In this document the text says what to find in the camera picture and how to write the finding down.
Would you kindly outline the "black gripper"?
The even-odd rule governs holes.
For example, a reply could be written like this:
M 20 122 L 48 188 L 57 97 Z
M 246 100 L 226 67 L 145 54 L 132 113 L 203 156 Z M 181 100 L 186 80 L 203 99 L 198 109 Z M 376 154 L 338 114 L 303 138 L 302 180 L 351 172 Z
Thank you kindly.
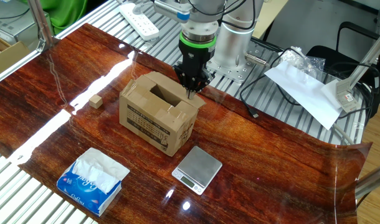
M 182 46 L 181 52 L 183 54 L 182 65 L 175 64 L 173 69 L 178 76 L 180 84 L 186 89 L 187 97 L 193 98 L 196 93 L 202 91 L 215 78 L 215 72 L 203 70 L 206 63 L 213 57 L 214 51 L 210 52 L 208 48 L 198 49 Z M 185 73 L 200 73 L 192 78 L 191 90 Z

